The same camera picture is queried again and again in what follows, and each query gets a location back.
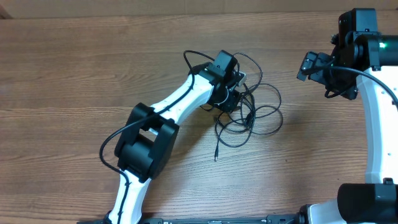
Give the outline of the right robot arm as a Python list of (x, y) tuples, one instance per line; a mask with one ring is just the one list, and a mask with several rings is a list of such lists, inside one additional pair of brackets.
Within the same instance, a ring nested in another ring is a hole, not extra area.
[(377, 28), (376, 11), (354, 8), (338, 19), (331, 54), (308, 52), (299, 80), (322, 84), (327, 98), (361, 97), (368, 159), (362, 184), (342, 184), (336, 198), (305, 205), (299, 223), (397, 222), (397, 37)]

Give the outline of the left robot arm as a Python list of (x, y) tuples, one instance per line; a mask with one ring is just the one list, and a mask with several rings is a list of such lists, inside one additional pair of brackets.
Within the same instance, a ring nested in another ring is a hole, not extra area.
[(205, 104), (234, 111), (240, 99), (235, 88), (245, 78), (234, 55), (222, 50), (209, 62), (190, 66), (186, 81), (164, 100), (132, 109), (126, 125), (105, 140), (119, 137), (114, 150), (118, 164), (110, 168), (120, 175), (120, 183), (103, 223), (139, 223), (149, 183), (169, 160), (182, 122)]

